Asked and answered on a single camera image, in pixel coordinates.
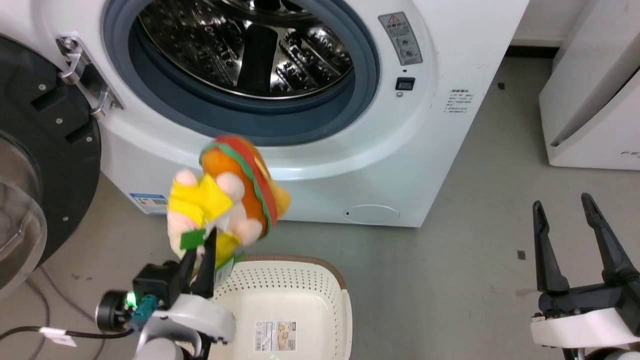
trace green light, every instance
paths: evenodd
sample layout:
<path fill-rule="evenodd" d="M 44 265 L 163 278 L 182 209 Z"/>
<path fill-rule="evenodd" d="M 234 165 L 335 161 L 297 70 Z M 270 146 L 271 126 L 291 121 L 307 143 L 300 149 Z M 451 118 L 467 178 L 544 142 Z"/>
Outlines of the green light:
<path fill-rule="evenodd" d="M 127 293 L 127 298 L 125 301 L 127 302 L 127 305 L 129 305 L 129 307 L 138 306 L 136 301 L 136 293 L 134 293 L 133 291 Z"/>

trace white wall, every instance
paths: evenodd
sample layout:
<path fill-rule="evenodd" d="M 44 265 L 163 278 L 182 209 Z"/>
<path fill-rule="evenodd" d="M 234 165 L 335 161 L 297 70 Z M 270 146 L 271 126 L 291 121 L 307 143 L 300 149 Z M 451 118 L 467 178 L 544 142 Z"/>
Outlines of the white wall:
<path fill-rule="evenodd" d="M 531 0 L 511 45 L 559 47 L 588 0 Z"/>

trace concrete floor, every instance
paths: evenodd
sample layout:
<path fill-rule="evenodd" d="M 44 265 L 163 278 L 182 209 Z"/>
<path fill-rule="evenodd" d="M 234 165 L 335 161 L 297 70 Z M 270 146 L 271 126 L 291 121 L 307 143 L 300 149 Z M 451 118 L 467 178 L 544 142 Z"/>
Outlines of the concrete floor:
<path fill-rule="evenodd" d="M 316 256 L 346 278 L 354 312 L 352 359 L 560 359 L 534 345 L 537 309 L 531 204 L 542 200 L 552 241 L 572 286 L 600 281 L 595 238 L 580 205 L 591 193 L 620 242 L 640 265 L 640 173 L 547 165 L 537 98 L 550 61 L 506 60 L 496 75 L 421 229 L 278 224 L 252 253 Z M 506 89 L 499 90 L 498 82 Z M 161 217 L 140 213 L 102 178 L 85 220 L 45 267 L 59 287 L 93 312 L 103 292 L 128 288 L 147 262 L 172 256 Z M 526 251 L 526 260 L 516 252 Z M 53 293 L 52 326 L 95 330 Z M 0 302 L 0 331 L 43 324 L 26 286 Z M 3 359 L 27 359 L 33 333 L 0 343 Z M 91 359 L 95 340 L 77 348 L 47 343 L 39 359 Z M 130 359 L 136 338 L 108 341 L 101 360 Z"/>

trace door hinge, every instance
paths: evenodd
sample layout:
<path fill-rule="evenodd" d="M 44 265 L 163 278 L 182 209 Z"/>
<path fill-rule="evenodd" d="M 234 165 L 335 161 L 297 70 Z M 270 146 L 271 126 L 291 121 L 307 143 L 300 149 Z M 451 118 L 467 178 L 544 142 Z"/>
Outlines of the door hinge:
<path fill-rule="evenodd" d="M 60 78 L 66 84 L 80 88 L 91 106 L 90 115 L 94 119 L 102 119 L 110 109 L 124 109 L 119 96 L 80 38 L 75 35 L 60 35 L 56 39 L 56 45 L 68 66 L 59 73 Z"/>

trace stuffed toy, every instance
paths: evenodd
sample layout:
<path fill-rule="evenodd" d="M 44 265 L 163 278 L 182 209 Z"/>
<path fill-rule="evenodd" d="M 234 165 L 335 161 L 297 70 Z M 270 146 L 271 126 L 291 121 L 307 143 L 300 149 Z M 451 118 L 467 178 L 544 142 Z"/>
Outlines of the stuffed toy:
<path fill-rule="evenodd" d="M 216 269 L 238 250 L 267 236 L 289 207 L 289 194 L 271 178 L 258 150 L 240 136 L 220 136 L 200 155 L 204 171 L 173 178 L 167 205 L 167 232 L 180 257 L 198 249 L 216 230 Z"/>

